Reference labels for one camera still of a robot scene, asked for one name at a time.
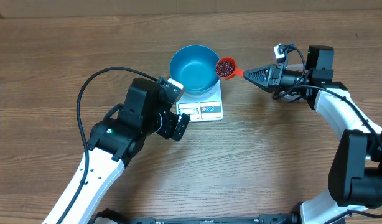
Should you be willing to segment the orange measuring scoop blue handle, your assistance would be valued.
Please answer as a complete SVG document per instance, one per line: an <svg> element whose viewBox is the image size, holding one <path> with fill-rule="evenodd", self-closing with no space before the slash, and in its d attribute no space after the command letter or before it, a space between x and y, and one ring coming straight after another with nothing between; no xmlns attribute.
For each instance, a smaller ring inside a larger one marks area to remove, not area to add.
<svg viewBox="0 0 382 224"><path fill-rule="evenodd" d="M235 60L231 57L223 57L219 59L215 66L216 74L224 79L229 80L233 77L244 77L244 70L238 68Z"/></svg>

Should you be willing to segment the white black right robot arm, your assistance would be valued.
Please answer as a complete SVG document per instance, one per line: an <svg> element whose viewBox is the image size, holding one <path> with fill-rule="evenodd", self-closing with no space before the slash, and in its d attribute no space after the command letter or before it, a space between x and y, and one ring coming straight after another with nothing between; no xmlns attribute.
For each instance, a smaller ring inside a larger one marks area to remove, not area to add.
<svg viewBox="0 0 382 224"><path fill-rule="evenodd" d="M293 51L298 51L293 44L278 44L275 64L245 70L240 76L272 93L275 100L286 95L304 99L340 142L328 187L321 194L289 214L260 215L258 223L345 223L353 214L382 219L382 214L368 213L382 206L382 128L357 107L343 83L333 80L333 47L311 45L299 72L287 68L287 55Z"/></svg>

